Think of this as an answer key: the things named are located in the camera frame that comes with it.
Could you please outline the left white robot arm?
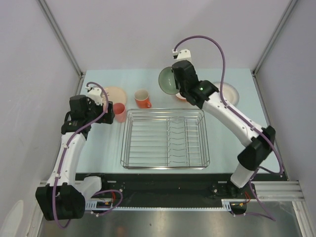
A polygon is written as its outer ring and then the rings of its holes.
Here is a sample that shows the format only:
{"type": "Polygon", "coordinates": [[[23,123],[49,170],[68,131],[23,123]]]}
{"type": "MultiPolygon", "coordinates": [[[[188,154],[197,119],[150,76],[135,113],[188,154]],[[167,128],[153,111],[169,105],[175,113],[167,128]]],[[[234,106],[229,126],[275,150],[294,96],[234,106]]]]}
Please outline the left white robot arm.
{"type": "Polygon", "coordinates": [[[113,103],[98,105],[85,95],[70,98],[70,111],[61,127],[61,146],[53,172],[43,187],[35,193],[46,220],[79,219],[83,216],[86,201],[96,194],[108,194],[109,185],[100,176],[88,176],[75,183],[76,170],[82,149],[93,123],[112,124],[113,103]]]}

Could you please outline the white ceramic plate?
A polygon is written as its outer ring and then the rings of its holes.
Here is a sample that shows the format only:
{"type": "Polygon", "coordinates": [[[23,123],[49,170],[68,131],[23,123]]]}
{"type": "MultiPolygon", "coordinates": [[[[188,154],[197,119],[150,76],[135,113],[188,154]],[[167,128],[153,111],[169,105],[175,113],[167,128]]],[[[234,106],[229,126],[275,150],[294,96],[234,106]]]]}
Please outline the white ceramic plate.
{"type": "Polygon", "coordinates": [[[238,91],[230,84],[223,83],[223,97],[226,104],[236,106],[239,102],[238,91]]]}

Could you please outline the orange and white bowl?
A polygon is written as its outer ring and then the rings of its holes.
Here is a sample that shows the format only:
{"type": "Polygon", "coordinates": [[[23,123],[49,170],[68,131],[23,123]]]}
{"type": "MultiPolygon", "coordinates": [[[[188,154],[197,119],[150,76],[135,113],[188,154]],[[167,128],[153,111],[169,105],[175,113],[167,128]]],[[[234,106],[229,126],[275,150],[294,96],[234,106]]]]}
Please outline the orange and white bowl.
{"type": "Polygon", "coordinates": [[[186,98],[183,97],[180,93],[177,93],[175,96],[176,96],[177,99],[179,99],[181,101],[186,101],[186,98]]]}

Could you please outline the green ceramic bowl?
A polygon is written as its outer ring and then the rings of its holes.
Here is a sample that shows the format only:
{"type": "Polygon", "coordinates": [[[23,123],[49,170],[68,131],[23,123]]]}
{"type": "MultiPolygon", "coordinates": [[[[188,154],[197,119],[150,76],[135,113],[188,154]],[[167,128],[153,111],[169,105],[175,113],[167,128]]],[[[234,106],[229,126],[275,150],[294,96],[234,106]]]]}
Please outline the green ceramic bowl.
{"type": "Polygon", "coordinates": [[[161,90],[168,95],[175,95],[179,92],[179,89],[176,87],[176,82],[171,67],[162,69],[158,77],[158,84],[161,90]]]}

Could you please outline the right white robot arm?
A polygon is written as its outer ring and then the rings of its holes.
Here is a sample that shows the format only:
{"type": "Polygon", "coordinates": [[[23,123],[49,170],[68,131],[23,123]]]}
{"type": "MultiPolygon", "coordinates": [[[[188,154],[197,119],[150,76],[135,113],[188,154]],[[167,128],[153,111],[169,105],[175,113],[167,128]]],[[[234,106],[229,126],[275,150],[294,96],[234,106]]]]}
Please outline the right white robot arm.
{"type": "Polygon", "coordinates": [[[237,157],[238,166],[227,184],[231,197],[241,197],[245,193],[245,185],[272,152],[275,129],[260,127],[243,116],[225,100],[214,84],[198,79],[194,66],[188,60],[177,61],[171,68],[180,94],[191,105],[215,116],[244,145],[244,150],[237,157]]]}

